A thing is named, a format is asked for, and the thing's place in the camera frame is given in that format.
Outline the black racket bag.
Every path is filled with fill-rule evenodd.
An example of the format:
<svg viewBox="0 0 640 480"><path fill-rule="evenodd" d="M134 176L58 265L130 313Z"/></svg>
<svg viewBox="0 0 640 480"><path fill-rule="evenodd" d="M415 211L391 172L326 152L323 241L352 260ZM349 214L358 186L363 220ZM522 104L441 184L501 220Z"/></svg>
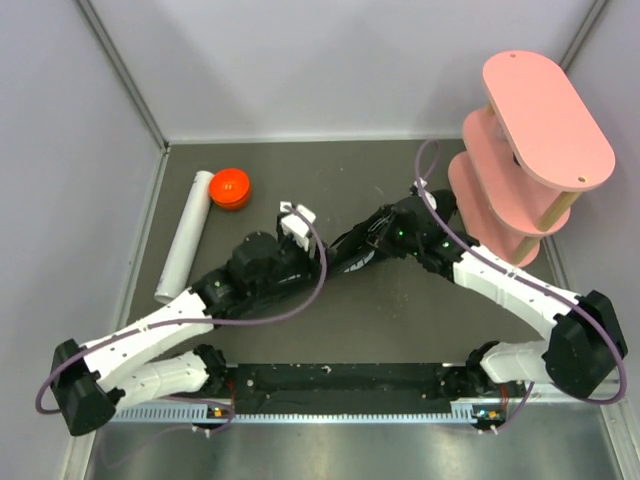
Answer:
<svg viewBox="0 0 640 480"><path fill-rule="evenodd" d="M284 235L278 224L274 237L251 234L228 262L238 271L237 284L243 288L242 304L234 308L236 317L258 314L309 289L316 296L325 281L387 259L389 255L377 245L392 219L392 206L385 204L330 245L312 234L308 252L292 235Z"/></svg>

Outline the white shuttlecock tube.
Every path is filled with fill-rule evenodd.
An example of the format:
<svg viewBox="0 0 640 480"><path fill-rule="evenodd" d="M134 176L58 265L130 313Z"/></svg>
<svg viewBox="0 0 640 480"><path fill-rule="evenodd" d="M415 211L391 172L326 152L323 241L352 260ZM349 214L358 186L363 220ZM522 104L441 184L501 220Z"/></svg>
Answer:
<svg viewBox="0 0 640 480"><path fill-rule="evenodd" d="M154 292L154 300L161 304L173 301L187 286L212 203L208 188L213 178L213 173L200 170L193 179Z"/></svg>

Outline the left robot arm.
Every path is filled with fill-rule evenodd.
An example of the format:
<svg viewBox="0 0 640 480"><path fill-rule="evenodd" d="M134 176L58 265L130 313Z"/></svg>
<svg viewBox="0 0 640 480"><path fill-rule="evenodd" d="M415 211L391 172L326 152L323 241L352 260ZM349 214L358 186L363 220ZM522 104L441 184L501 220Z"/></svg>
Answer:
<svg viewBox="0 0 640 480"><path fill-rule="evenodd" d="M219 350L198 346L168 360L163 354L217 327L252 323L255 314L306 289L319 294L333 259L324 242L254 232L225 264L156 311L100 339L58 344L48 386L68 432L92 433L149 400L217 392L226 370Z"/></svg>

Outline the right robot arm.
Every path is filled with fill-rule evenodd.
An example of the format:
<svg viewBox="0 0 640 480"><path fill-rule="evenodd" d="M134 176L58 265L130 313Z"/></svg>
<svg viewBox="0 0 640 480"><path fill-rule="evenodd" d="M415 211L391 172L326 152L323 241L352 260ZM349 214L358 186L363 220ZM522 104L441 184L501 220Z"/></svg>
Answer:
<svg viewBox="0 0 640 480"><path fill-rule="evenodd" d="M439 190L384 207L377 247L395 258L413 257L425 270L493 301L533 328L539 340L488 342L468 359L494 384L550 383L591 399L628 349L611 300L592 290L556 288L503 261L475 238L452 231L436 210L451 213L455 198Z"/></svg>

